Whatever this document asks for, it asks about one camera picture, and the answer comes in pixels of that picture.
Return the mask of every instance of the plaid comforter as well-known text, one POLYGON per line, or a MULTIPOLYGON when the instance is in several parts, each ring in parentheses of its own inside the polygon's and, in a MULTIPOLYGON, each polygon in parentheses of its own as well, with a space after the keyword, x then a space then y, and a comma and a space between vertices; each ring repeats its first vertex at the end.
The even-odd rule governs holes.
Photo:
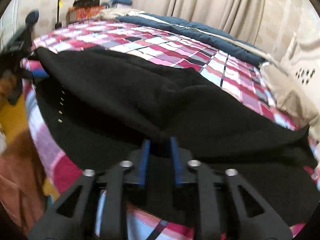
MULTIPOLYGON (((185 36, 129 23, 85 21, 43 35, 35 39, 34 44, 36 48, 46 47, 55 53, 100 45, 168 67, 192 67, 251 110, 283 127, 297 129, 286 114, 276 109, 275 100, 256 67, 185 36)), ((38 61, 25 59, 23 65, 33 71, 42 69, 38 61)), ((23 88, 31 136, 47 177, 61 193, 82 171, 52 138, 37 105, 33 85, 24 80, 23 88)), ((310 143, 315 153, 315 143, 312 139, 310 143)), ((308 167, 306 171, 317 182, 316 173, 308 167)), ((157 239, 192 239, 192 228, 162 221, 132 204, 128 204, 127 211, 130 240, 146 239, 153 230, 160 230, 157 239)))

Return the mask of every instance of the orange box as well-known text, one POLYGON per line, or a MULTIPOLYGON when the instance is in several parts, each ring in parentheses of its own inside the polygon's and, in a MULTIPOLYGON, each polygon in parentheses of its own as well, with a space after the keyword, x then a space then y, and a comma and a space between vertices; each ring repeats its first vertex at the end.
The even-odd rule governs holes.
POLYGON ((88 8, 69 8, 70 22, 79 22, 83 20, 92 19, 93 16, 97 15, 104 6, 94 6, 88 8))

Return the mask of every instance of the black blanket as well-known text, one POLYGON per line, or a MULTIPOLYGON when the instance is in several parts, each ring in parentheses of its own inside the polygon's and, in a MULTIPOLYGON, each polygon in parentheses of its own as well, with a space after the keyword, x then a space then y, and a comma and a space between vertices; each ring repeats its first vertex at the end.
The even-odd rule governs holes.
MULTIPOLYGON (((274 124, 193 68, 156 65, 102 49, 36 52, 50 75, 36 88, 41 113, 53 138, 82 169, 106 170, 143 139, 161 144, 170 136, 209 163, 317 165, 308 127, 291 131, 274 124)), ((304 183, 312 184, 311 179, 304 183)), ((316 207, 318 198, 310 205, 316 207)), ((312 211, 296 218, 306 219, 312 211)))

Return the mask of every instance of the brown cloth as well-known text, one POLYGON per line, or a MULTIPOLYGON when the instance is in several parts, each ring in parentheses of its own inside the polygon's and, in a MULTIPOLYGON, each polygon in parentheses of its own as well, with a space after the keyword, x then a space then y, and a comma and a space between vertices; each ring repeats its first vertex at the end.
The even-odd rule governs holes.
POLYGON ((5 217, 9 215, 18 230, 27 235, 45 211, 44 178, 29 130, 25 130, 0 156, 0 221, 7 221, 5 217))

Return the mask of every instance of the white wall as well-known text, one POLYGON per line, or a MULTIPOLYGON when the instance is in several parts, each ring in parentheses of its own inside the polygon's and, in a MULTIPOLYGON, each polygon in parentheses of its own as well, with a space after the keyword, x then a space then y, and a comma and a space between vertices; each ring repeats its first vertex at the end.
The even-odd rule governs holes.
POLYGON ((320 17, 309 0, 266 0, 255 46, 281 60, 293 33, 299 40, 320 37, 320 17))
POLYGON ((18 28, 19 0, 12 0, 0 19, 0 30, 4 31, 0 49, 9 41, 18 28))

